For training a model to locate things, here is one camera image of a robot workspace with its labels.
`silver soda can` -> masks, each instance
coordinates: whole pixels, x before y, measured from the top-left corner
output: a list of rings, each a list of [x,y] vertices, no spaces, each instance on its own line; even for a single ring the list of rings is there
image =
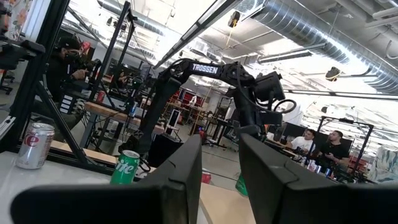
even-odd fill
[[[322,166],[317,166],[317,168],[315,168],[315,171],[317,174],[319,174],[319,172],[321,171]]]
[[[54,127],[33,123],[27,130],[19,149],[16,165],[24,169],[38,169],[44,165],[54,138]]]

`man wearing cap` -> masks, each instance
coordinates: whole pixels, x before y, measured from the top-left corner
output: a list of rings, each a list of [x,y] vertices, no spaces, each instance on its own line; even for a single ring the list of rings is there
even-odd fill
[[[84,80],[87,70],[77,70],[70,75],[69,64],[73,59],[80,56],[80,43],[74,38],[61,37],[57,46],[54,48],[52,55],[48,61],[49,67],[46,73],[47,88],[49,89],[52,99],[57,105],[62,100],[63,91],[61,89],[62,82],[72,82],[74,80]],[[33,112],[43,116],[52,118],[53,115],[47,105],[41,101],[35,100]],[[65,114],[61,113],[69,129],[72,129],[79,123],[82,118],[80,113]],[[63,141],[63,136],[59,129],[55,127],[54,140]]]

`man in white shirt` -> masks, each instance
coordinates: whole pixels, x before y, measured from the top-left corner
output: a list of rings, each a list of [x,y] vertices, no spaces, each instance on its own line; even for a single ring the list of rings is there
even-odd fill
[[[307,153],[308,150],[311,148],[312,139],[314,139],[316,133],[317,132],[312,129],[307,129],[305,131],[304,137],[297,137],[292,142],[288,142],[286,146],[291,149],[296,149],[299,147],[301,148],[301,150],[303,150],[303,152]]]

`soda can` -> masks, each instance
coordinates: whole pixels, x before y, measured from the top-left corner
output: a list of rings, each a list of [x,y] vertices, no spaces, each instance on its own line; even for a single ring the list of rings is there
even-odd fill
[[[310,160],[310,162],[308,163],[308,167],[307,169],[311,172],[315,172],[315,169],[317,168],[317,165],[315,164],[314,160]]]
[[[44,123],[33,123],[27,130],[19,149],[16,166],[38,169],[44,165],[54,139],[54,127]]]
[[[139,154],[130,150],[124,150],[119,156],[114,168],[111,184],[131,184],[139,166]]]
[[[105,92],[104,91],[99,91],[97,94],[97,102],[102,103],[105,99]]]
[[[326,171],[325,171],[326,177],[329,177],[330,174],[331,174],[331,170],[329,168],[326,168]]]
[[[321,171],[322,166],[317,166],[317,168],[315,168],[315,171],[317,174],[319,174],[319,172]]]

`white desk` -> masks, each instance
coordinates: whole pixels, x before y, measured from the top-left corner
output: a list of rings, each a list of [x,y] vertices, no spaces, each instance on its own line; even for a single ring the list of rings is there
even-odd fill
[[[46,184],[108,184],[110,176],[46,161],[41,169],[16,167],[17,154],[0,153],[0,223],[12,224],[9,207],[13,198],[25,189]],[[198,224],[208,224],[199,209]]]

